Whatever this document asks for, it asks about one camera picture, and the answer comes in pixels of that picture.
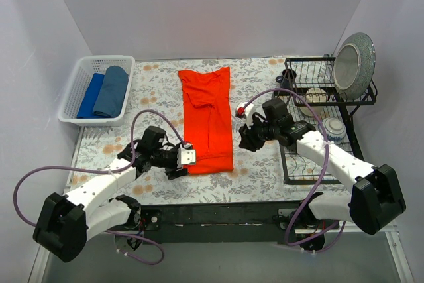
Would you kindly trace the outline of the orange t shirt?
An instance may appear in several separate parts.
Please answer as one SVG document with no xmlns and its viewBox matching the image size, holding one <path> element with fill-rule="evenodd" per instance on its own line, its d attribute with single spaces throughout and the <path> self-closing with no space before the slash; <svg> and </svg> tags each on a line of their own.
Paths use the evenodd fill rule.
<svg viewBox="0 0 424 283">
<path fill-rule="evenodd" d="M 196 151 L 190 175 L 233 170 L 233 130 L 229 92 L 231 70 L 199 73 L 180 70 L 184 108 L 184 140 Z"/>
</svg>

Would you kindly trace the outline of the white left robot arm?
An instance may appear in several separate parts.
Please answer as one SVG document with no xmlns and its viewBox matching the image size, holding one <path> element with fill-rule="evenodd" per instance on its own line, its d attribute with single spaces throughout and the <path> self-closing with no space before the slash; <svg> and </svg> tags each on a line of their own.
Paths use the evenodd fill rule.
<svg viewBox="0 0 424 283">
<path fill-rule="evenodd" d="M 117 191 L 151 168 L 163 168 L 173 180 L 196 163 L 192 144 L 171 144 L 165 130 L 149 126 L 141 139 L 129 143 L 100 174 L 64 195 L 44 201 L 32 238 L 63 262 L 75 259 L 88 240 L 116 227 L 143 231 L 147 225 L 141 204 Z"/>
</svg>

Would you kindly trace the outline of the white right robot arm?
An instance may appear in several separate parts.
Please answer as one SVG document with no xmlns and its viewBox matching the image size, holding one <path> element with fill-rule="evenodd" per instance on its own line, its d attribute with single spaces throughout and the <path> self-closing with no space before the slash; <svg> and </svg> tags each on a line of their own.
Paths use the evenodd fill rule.
<svg viewBox="0 0 424 283">
<path fill-rule="evenodd" d="M 395 170 L 384 164 L 364 162 L 331 141 L 306 121 L 294 121 L 285 103 L 271 99 L 262 105 L 241 103 L 237 117 L 246 123 L 239 129 L 240 148 L 256 152 L 266 141 L 278 141 L 335 177 L 348 191 L 346 196 L 326 196 L 313 192 L 291 217 L 291 223 L 315 228 L 323 220 L 348 221 L 373 235 L 406 211 L 406 203 Z"/>
</svg>

